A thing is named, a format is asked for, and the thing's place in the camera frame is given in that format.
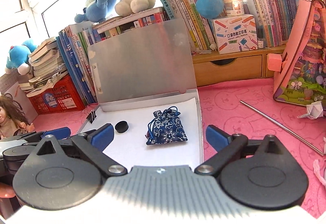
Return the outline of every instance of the small glass bottle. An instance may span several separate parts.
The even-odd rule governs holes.
[[[257,28],[257,44],[258,49],[265,48],[265,39],[262,28]]]

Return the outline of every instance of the open box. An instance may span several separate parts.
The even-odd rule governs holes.
[[[99,107],[92,124],[128,122],[103,151],[130,170],[134,165],[189,165],[203,162],[203,132],[198,91],[182,20],[132,30],[89,46],[88,55]],[[176,106],[186,142],[146,145],[153,112]]]

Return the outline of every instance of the metal rod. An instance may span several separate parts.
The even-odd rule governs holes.
[[[285,127],[284,125],[282,125],[281,123],[277,122],[276,120],[272,119],[271,117],[269,117],[268,115],[264,114],[263,112],[259,111],[258,109],[255,109],[254,107],[252,107],[250,104],[247,104],[245,102],[243,102],[242,100],[240,100],[240,103],[244,104],[245,106],[249,107],[250,109],[254,110],[255,112],[257,112],[258,114],[261,114],[263,117],[267,118],[269,121],[273,122],[274,124],[278,125],[279,127],[281,127],[282,129],[284,129],[285,131],[287,131],[288,133],[292,134],[293,136],[295,136],[298,140],[302,141],[304,144],[306,144],[308,147],[312,148],[315,152],[317,152],[319,155],[324,156],[325,154],[319,150],[318,148],[316,148],[315,146],[313,146],[311,143],[307,142],[304,138],[300,137],[297,133],[294,133],[292,130],[288,129],[287,127]]]

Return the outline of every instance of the box lid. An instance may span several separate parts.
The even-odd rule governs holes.
[[[196,89],[181,19],[137,28],[88,47],[99,104]]]

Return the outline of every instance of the red plastic basket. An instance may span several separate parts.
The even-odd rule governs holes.
[[[29,100],[39,115],[85,109],[85,105],[69,75],[57,82],[53,88],[29,97]]]

